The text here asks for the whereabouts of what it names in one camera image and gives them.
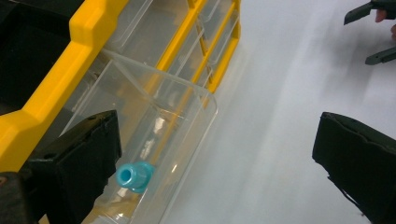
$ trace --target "black clamp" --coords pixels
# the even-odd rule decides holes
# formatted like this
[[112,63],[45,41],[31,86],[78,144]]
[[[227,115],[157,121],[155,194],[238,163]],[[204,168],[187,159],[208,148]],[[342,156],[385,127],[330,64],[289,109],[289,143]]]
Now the black clamp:
[[[386,20],[396,19],[396,0],[372,0],[361,7],[357,7],[346,14],[344,25],[357,21],[370,15],[372,9],[381,9],[387,11]],[[396,47],[380,51],[366,58],[366,64],[375,65],[378,63],[387,63],[396,59]]]

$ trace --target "plastic tray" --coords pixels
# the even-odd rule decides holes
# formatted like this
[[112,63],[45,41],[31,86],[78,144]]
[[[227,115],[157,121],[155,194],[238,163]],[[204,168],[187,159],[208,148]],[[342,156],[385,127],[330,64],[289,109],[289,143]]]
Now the plastic tray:
[[204,30],[198,32],[196,26],[192,27],[183,46],[168,70],[170,74],[194,82],[194,76],[196,76],[197,70],[204,60],[204,54],[200,44],[203,33]]
[[158,223],[217,113],[205,89],[110,51],[110,62],[66,130],[97,112],[117,109],[125,162],[148,161],[156,171],[143,195],[109,179],[85,223]]
[[223,33],[221,34],[221,37],[219,38],[217,45],[215,46],[215,48],[212,51],[212,54],[209,57],[208,62],[210,64],[213,65],[219,62],[220,55],[222,54],[224,49],[226,49],[226,47],[228,46],[231,38],[231,33],[233,32],[233,28],[235,28],[235,25],[238,23],[238,21],[239,21],[239,12],[235,10],[231,15],[230,19],[227,21]]
[[211,17],[208,17],[205,14],[200,14],[202,25],[205,29],[205,45],[208,48],[213,43],[216,33],[219,31],[219,28],[223,23],[232,3],[233,0],[209,0],[203,9],[203,13],[206,13],[209,10],[213,11],[209,14]]
[[189,5],[186,0],[151,1],[130,2],[120,18],[128,17],[134,11],[138,15],[122,21],[107,49],[146,65],[156,66],[185,20]]

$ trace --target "transparent plastic drawer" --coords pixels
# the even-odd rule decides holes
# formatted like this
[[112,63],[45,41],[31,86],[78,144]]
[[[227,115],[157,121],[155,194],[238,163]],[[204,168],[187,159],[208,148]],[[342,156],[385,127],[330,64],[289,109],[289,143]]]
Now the transparent plastic drawer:
[[193,81],[199,66],[204,60],[204,54],[200,44],[203,33],[204,30],[199,31],[196,26],[191,28],[168,73],[188,81]]
[[195,83],[197,86],[206,88],[207,82],[213,76],[213,70],[210,66],[205,66],[201,75],[198,77],[197,82]]
[[84,223],[159,223],[182,176],[217,113],[207,90],[105,51],[109,62],[77,108],[66,130],[92,114],[116,109],[122,157],[155,167],[144,193],[132,193],[109,178]]
[[238,23],[238,21],[239,21],[239,13],[237,11],[234,11],[230,19],[227,21],[227,24],[225,25],[225,28],[223,30],[223,33],[221,34],[219,42],[217,43],[217,45],[212,51],[212,54],[209,57],[208,61],[210,64],[216,64],[219,62],[220,55],[228,46],[228,43],[230,42],[230,38],[231,38],[231,33],[233,32],[233,28],[235,28],[235,25]]
[[[186,0],[131,0],[106,48],[156,66],[188,12]],[[133,13],[137,15],[128,19]]]
[[200,19],[205,29],[204,38],[207,47],[211,46],[220,25],[224,22],[233,0],[208,0]]
[[152,0],[131,0],[119,15],[117,29],[106,43],[107,49],[122,51],[136,25],[145,15]]

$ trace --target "white floor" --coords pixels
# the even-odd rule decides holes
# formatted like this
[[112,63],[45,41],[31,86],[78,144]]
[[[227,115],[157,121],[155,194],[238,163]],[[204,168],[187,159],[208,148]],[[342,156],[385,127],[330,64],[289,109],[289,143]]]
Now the white floor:
[[343,25],[368,1],[242,1],[219,114],[166,223],[369,223],[311,158],[323,111],[396,138],[396,61],[364,64],[396,45],[395,21]]

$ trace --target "yellow storage rack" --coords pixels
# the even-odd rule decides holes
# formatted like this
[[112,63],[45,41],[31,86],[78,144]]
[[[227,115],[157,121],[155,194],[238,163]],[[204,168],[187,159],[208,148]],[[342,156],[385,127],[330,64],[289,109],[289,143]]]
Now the yellow storage rack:
[[[227,21],[233,13],[239,15],[240,0],[231,2],[213,43],[207,47],[205,41],[200,42],[205,58],[191,80],[196,82],[203,71],[208,69],[210,79],[206,87],[212,92],[219,85],[240,36],[240,24],[237,21],[216,69],[213,64],[208,65],[209,57],[219,42]],[[205,3],[206,0],[188,1],[188,13],[155,67],[168,70],[189,30],[199,22]],[[86,0],[81,5],[69,22],[69,45],[35,93],[21,110],[0,116],[0,171],[20,169],[116,29],[117,18],[126,4],[127,0]]]
[[239,13],[240,0],[86,0],[69,22],[70,43],[29,101],[0,116],[0,171],[18,171],[65,106],[73,116],[64,132],[117,109],[121,146],[143,148],[120,162],[144,157],[159,169],[143,195],[110,177],[84,223],[160,222],[217,112],[210,92],[239,41]]

